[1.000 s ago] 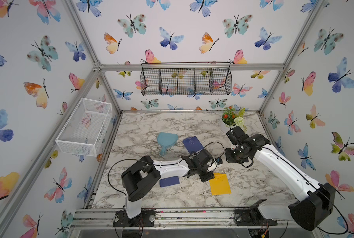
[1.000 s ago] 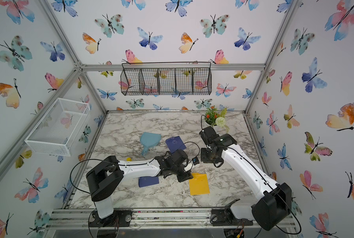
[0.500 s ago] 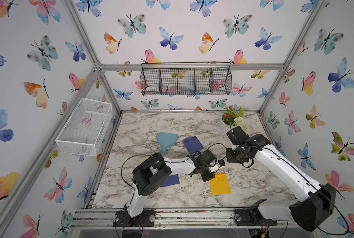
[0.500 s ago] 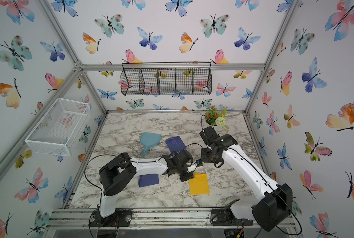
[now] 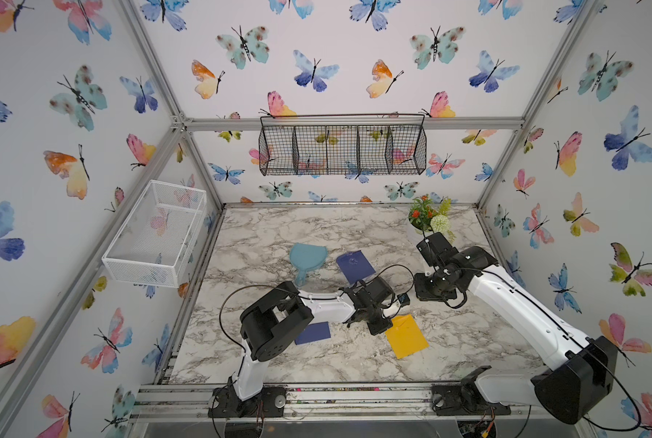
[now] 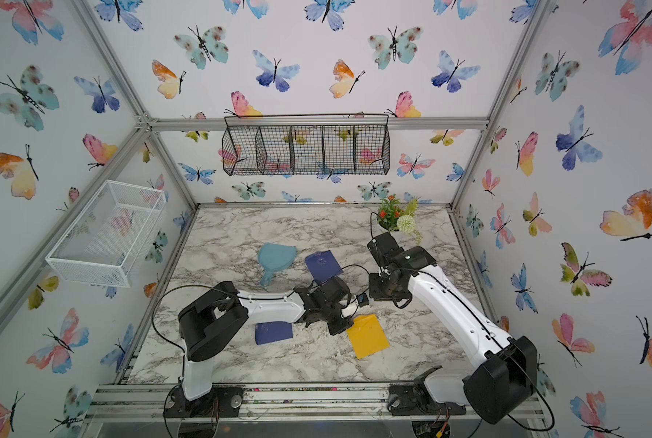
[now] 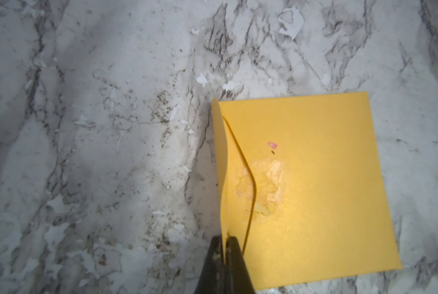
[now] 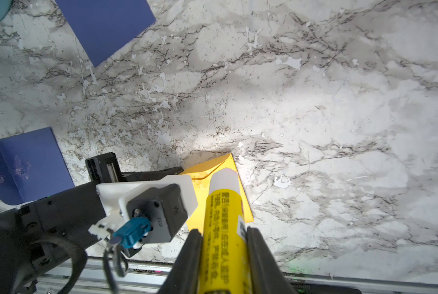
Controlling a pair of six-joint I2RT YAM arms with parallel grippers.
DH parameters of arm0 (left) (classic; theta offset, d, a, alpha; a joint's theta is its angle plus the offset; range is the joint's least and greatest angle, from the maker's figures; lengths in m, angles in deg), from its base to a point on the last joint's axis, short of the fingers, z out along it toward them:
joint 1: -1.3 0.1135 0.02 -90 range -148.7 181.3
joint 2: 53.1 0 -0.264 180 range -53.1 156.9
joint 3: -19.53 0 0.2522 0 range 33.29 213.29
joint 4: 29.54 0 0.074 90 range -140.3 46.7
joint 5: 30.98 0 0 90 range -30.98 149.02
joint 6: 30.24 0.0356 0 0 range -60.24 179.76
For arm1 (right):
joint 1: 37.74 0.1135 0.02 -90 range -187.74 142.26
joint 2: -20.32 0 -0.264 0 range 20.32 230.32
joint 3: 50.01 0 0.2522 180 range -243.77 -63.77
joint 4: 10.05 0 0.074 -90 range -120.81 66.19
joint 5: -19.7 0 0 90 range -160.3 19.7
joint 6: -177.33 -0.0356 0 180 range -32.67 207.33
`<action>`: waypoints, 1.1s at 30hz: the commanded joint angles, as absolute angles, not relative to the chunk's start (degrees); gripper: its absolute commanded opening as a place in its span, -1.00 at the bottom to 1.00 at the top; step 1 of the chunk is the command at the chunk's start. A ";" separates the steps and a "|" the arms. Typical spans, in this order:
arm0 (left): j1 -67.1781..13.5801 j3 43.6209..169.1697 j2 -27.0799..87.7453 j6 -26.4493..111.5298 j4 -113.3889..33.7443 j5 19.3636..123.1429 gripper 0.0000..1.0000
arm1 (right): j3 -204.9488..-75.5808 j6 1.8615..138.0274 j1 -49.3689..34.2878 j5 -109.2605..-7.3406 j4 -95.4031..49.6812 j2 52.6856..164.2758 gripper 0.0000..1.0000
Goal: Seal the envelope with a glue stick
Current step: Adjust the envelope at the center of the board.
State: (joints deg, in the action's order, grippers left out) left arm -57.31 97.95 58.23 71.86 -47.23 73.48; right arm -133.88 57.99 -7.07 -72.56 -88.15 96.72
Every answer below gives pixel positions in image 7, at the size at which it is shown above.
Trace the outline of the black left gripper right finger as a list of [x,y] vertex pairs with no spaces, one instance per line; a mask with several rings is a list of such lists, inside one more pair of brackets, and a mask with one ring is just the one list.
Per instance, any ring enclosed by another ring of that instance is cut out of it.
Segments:
[[225,294],[255,294],[238,239],[231,236],[225,251]]

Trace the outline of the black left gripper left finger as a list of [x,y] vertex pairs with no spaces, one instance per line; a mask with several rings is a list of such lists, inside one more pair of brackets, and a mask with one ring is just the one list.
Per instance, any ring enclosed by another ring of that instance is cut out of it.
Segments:
[[194,294],[224,293],[224,254],[222,236],[211,239]]

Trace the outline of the yellow envelope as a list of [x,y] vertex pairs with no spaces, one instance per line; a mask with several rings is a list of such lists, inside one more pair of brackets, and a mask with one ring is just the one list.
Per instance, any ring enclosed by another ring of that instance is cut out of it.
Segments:
[[366,92],[212,101],[220,219],[256,290],[402,268]]

